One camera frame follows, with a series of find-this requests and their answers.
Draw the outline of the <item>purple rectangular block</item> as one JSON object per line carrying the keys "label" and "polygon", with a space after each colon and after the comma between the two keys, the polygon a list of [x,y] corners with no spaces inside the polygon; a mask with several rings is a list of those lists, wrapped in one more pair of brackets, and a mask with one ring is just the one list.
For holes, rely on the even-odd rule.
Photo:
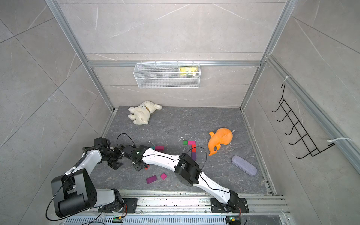
{"label": "purple rectangular block", "polygon": [[197,153],[196,152],[191,152],[191,157],[194,161],[197,160]]}
{"label": "purple rectangular block", "polygon": [[153,182],[155,182],[155,181],[157,181],[157,180],[158,180],[158,179],[157,179],[157,176],[154,175],[154,176],[151,176],[151,177],[147,178],[147,179],[146,179],[146,183],[147,183],[147,184],[151,184],[151,183],[153,183]]}

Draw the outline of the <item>pink rectangular block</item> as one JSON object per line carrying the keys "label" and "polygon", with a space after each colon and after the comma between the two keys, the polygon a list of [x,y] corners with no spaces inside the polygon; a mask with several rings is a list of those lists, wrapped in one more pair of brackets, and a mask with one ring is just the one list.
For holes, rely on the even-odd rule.
{"label": "pink rectangular block", "polygon": [[155,150],[156,150],[156,151],[163,151],[164,148],[165,148],[164,146],[156,146],[156,147],[155,147]]}

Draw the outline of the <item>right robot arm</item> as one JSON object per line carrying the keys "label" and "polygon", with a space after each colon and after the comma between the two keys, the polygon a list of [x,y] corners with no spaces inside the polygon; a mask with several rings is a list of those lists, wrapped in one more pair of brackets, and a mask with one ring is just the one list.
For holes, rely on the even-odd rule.
{"label": "right robot arm", "polygon": [[120,147],[121,158],[126,157],[132,161],[137,171],[150,165],[168,169],[176,175],[184,185],[198,187],[211,194],[213,213],[249,213],[247,200],[238,194],[221,186],[209,178],[188,154],[169,155],[156,151],[150,147],[127,145]]}

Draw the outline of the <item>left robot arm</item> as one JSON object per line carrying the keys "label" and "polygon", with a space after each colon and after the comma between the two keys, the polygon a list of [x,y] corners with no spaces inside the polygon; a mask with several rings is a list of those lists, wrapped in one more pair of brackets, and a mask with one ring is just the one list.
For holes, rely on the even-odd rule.
{"label": "left robot arm", "polygon": [[46,219],[60,221],[93,208],[114,213],[125,209],[117,189],[96,189],[90,178],[94,168],[102,162],[114,170],[120,168],[122,163],[118,160],[121,156],[121,150],[111,147],[110,140],[103,137],[94,139],[92,147],[83,147],[82,156],[76,164],[52,180],[53,197],[46,208]]}

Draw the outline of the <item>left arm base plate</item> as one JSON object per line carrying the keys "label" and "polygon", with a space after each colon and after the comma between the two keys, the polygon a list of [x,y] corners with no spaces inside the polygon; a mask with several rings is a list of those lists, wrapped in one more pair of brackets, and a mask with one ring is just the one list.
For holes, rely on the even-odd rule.
{"label": "left arm base plate", "polygon": [[114,207],[105,207],[105,209],[98,209],[102,213],[135,213],[137,209],[138,198],[125,198],[123,204]]}

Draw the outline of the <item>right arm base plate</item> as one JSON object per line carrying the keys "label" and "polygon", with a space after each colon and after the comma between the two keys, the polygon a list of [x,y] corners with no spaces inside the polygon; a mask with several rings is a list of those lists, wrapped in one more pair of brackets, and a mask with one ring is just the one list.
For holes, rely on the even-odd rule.
{"label": "right arm base plate", "polygon": [[212,213],[249,213],[247,200],[245,198],[236,198],[235,202],[220,203],[216,198],[211,198]]}

